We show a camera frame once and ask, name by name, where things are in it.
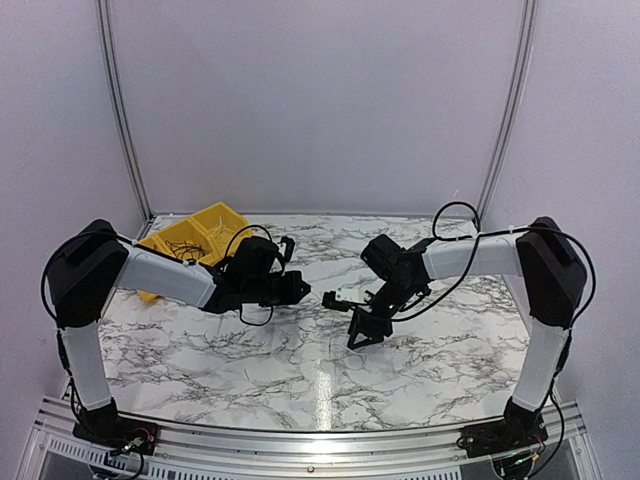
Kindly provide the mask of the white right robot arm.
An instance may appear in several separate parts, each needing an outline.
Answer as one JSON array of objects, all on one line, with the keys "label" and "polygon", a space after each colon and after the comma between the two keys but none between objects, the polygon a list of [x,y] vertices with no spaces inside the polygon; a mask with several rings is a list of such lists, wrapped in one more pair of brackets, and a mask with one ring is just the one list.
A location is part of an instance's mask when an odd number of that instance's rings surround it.
[{"label": "white right robot arm", "polygon": [[398,312],[431,282],[468,276],[511,275],[523,279],[531,322],[530,340],[520,378],[509,401],[514,407],[495,430],[506,448],[515,448],[534,431],[528,412],[547,401],[561,372],[588,279],[594,270],[577,240],[550,217],[532,224],[456,239],[425,238],[403,248],[381,234],[361,254],[383,286],[353,308],[347,346],[375,345],[391,336]]}]

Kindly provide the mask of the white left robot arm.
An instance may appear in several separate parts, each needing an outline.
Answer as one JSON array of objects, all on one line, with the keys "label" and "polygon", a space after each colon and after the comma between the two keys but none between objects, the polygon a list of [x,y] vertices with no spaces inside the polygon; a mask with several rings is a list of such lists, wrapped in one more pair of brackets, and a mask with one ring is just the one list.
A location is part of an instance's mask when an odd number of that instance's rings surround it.
[{"label": "white left robot arm", "polygon": [[63,368],[70,378],[80,425],[106,445],[125,438],[106,378],[99,328],[119,291],[145,291],[211,314],[257,306],[273,314],[311,292],[299,270],[288,268],[295,243],[251,236],[214,265],[161,253],[96,219],[65,240],[47,260],[40,295],[54,320]]}]

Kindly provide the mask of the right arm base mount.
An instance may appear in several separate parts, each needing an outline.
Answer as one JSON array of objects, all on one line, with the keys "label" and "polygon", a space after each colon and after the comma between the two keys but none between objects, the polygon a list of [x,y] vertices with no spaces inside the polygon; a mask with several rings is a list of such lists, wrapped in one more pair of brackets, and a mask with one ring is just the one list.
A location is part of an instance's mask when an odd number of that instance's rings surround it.
[{"label": "right arm base mount", "polygon": [[548,439],[541,411],[541,407],[527,410],[510,398],[501,419],[463,427],[456,445],[468,458],[540,445]]}]

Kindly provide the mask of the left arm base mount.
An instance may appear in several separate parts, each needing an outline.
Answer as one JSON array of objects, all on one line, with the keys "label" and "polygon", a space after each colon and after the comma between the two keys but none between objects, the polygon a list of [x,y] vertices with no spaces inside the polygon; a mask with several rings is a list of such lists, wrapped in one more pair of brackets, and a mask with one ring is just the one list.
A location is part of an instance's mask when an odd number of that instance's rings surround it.
[{"label": "left arm base mount", "polygon": [[75,417],[73,435],[76,438],[109,447],[115,454],[154,453],[159,425],[122,416],[115,401],[94,410],[78,407]]}]

